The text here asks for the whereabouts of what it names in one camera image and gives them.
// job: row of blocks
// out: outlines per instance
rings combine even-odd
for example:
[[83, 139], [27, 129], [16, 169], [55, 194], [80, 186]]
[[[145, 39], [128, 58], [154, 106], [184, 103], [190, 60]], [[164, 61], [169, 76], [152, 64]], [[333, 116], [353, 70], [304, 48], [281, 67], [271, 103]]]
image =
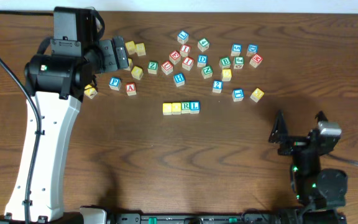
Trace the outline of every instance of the row of blocks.
[[201, 106], [199, 101], [162, 104], [162, 113], [164, 115], [187, 114], [187, 113], [198, 114], [200, 113], [200, 109]]

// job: wooden table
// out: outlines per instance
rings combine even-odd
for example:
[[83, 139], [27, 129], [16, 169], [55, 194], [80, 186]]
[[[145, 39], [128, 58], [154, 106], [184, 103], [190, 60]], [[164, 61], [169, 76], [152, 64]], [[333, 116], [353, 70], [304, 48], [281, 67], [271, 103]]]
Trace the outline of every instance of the wooden table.
[[[275, 113], [282, 109], [291, 134], [306, 135], [323, 110], [337, 121], [343, 137], [334, 155], [358, 160], [358, 15], [190, 14], [103, 12], [104, 38], [122, 35], [144, 42], [147, 55], [131, 55], [145, 75], [135, 81], [137, 96], [110, 90], [111, 76], [133, 82], [128, 71], [101, 75], [99, 94], [84, 99], [70, 141], [65, 172], [65, 206], [98, 204], [144, 213], [242, 212], [297, 205], [290, 189], [290, 157], [269, 144]], [[0, 57], [24, 81], [24, 65], [41, 40], [53, 34], [51, 17], [0, 15]], [[161, 65], [178, 50], [177, 34], [190, 33], [190, 56], [200, 54], [197, 40], [214, 69], [204, 80], [200, 68], [180, 65], [186, 84], [173, 75], [147, 73], [149, 60]], [[233, 43], [259, 45], [262, 64], [234, 71], [220, 95], [219, 58]], [[255, 88], [265, 96], [249, 99]], [[246, 98], [232, 101], [232, 90]], [[200, 114], [163, 116], [162, 103], [200, 100]], [[16, 181], [26, 124], [25, 99], [0, 67], [0, 214]], [[340, 211], [358, 223], [358, 168], [322, 157], [323, 168], [349, 175], [347, 205]]]

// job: yellow block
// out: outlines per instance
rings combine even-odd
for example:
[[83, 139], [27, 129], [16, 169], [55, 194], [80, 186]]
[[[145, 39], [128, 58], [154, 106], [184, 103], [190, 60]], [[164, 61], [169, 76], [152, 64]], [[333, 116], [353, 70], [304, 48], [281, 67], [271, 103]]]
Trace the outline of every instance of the yellow block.
[[162, 113], [164, 115], [171, 115], [172, 114], [172, 103], [163, 103], [162, 104]]
[[231, 80], [231, 69], [222, 69], [222, 81], [227, 82]]
[[144, 47], [143, 43], [136, 44], [136, 52], [137, 52], [137, 56], [146, 55], [146, 48]]
[[131, 71], [132, 77], [136, 78], [137, 80], [140, 80], [143, 77], [143, 69], [139, 68], [138, 66], [135, 66], [134, 69]]
[[264, 94], [265, 93], [262, 90], [256, 88], [256, 90], [251, 94], [250, 98], [255, 102], [258, 102]]
[[136, 46], [135, 42], [130, 41], [125, 43], [125, 47], [127, 48], [128, 54], [134, 54], [136, 53]]
[[96, 91], [95, 88], [93, 88], [92, 85], [87, 85], [87, 86], [85, 87], [84, 94], [85, 94], [87, 97], [93, 99], [94, 96], [96, 96], [96, 95], [98, 94], [98, 92]]
[[172, 103], [172, 114], [181, 114], [181, 103]]

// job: toy block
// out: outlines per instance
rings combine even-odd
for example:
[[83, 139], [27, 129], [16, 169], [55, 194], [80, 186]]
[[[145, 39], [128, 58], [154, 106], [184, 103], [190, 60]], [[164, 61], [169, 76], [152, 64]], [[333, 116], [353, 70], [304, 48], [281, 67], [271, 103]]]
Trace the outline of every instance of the toy block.
[[128, 51], [129, 55], [136, 53], [135, 42], [133, 42], [133, 41], [126, 42], [125, 47], [127, 48], [127, 51]]
[[231, 62], [229, 57], [224, 57], [219, 60], [219, 66], [221, 69], [230, 68]]
[[256, 88], [256, 90], [251, 94], [251, 99], [254, 100], [256, 103], [261, 99], [262, 96], [264, 96], [265, 93], [260, 90], [259, 88]]
[[231, 80], [231, 69], [230, 68], [223, 69], [222, 70], [222, 81], [228, 82], [230, 80]]
[[128, 59], [128, 67], [127, 68], [124, 68], [124, 70], [127, 70], [127, 71], [132, 71], [132, 68], [134, 67], [134, 63], [132, 62], [132, 59]]
[[207, 55], [199, 55], [198, 56], [197, 67], [205, 67], [207, 61], [208, 61], [208, 56]]
[[163, 103], [162, 104], [162, 114], [172, 115], [172, 104], [171, 103]]
[[259, 54], [255, 54], [251, 61], [249, 62], [250, 65], [252, 65], [254, 68], [258, 67], [260, 63], [262, 62], [263, 58]]
[[258, 53], [258, 45], [255, 44], [248, 45], [247, 57], [253, 56], [256, 53]]
[[191, 57], [186, 57], [181, 64], [182, 68], [190, 71], [193, 68], [194, 60]]
[[177, 87], [182, 86], [185, 84], [185, 76], [182, 73], [176, 74], [173, 76], [173, 81]]
[[169, 54], [169, 61], [172, 62], [172, 64], [176, 65], [177, 63], [180, 62], [180, 54], [178, 53], [177, 50], [173, 51], [172, 53]]
[[213, 93], [221, 93], [223, 89], [223, 82], [219, 80], [214, 81], [214, 85], [212, 86]]
[[169, 61], [166, 61], [161, 65], [161, 69], [164, 74], [169, 75], [171, 72], [173, 72], [173, 65]]
[[231, 48], [230, 56], [240, 56], [241, 49], [242, 49], [241, 44], [233, 44], [233, 47]]
[[110, 89], [119, 91], [121, 88], [121, 80], [119, 78], [111, 77], [109, 86]]
[[146, 48], [144, 47], [143, 43], [136, 44], [136, 52], [137, 52], [137, 56], [146, 55]]
[[242, 101], [242, 99], [244, 99], [244, 91], [242, 91], [242, 89], [233, 90], [232, 96], [234, 102]]
[[204, 67], [203, 69], [201, 69], [201, 74], [203, 75], [204, 79], [211, 78], [213, 74], [212, 67], [210, 65]]
[[147, 71], [149, 72], [149, 74], [156, 75], [157, 70], [158, 70], [158, 62], [150, 61], [149, 66], [147, 66]]
[[234, 57], [233, 64], [234, 69], [242, 69], [244, 66], [244, 58]]
[[128, 83], [128, 84], [126, 85], [126, 90], [127, 90], [128, 96], [136, 95], [136, 86], [135, 86], [135, 83]]
[[134, 69], [131, 71], [132, 77], [136, 78], [137, 80], [140, 80], [143, 77], [143, 69], [139, 68], [138, 66], [135, 66]]
[[181, 113], [190, 113], [190, 102], [182, 102], [181, 103]]
[[181, 114], [181, 103], [172, 103], [172, 114]]
[[204, 52], [209, 48], [209, 41], [206, 38], [202, 38], [198, 41], [198, 48]]
[[189, 56], [190, 51], [191, 51], [191, 47], [189, 45], [182, 45], [180, 48], [180, 55], [182, 57], [187, 57]]
[[195, 114], [199, 112], [200, 112], [200, 102], [199, 101], [190, 102], [190, 113]]
[[98, 91], [96, 91], [96, 88], [93, 87], [93, 85], [87, 85], [85, 87], [84, 94], [87, 97], [93, 99], [98, 94]]
[[187, 40], [189, 40], [189, 34], [183, 30], [180, 31], [180, 33], [178, 34], [178, 42], [181, 44], [185, 44]]

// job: blue block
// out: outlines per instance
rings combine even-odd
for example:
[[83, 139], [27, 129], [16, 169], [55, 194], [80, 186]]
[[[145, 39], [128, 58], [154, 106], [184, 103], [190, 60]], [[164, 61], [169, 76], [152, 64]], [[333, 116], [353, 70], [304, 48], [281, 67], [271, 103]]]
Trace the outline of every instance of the blue block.
[[180, 33], [178, 34], [178, 37], [181, 38], [182, 40], [186, 39], [188, 36], [189, 36], [189, 34], [183, 30], [180, 31]]
[[250, 44], [250, 45], [248, 46], [248, 51], [249, 51], [249, 52], [253, 52], [253, 53], [257, 53], [257, 52], [258, 52], [258, 45]]
[[120, 82], [121, 82], [121, 81], [120, 81], [119, 78], [114, 78], [114, 77], [112, 77], [112, 78], [110, 79], [110, 84], [109, 84], [109, 85], [111, 85], [111, 86], [118, 86]]
[[208, 56], [207, 55], [199, 55], [198, 56], [198, 62], [199, 63], [206, 63], [208, 61]]
[[241, 44], [233, 44], [233, 48], [231, 49], [234, 52], [241, 52], [242, 45]]

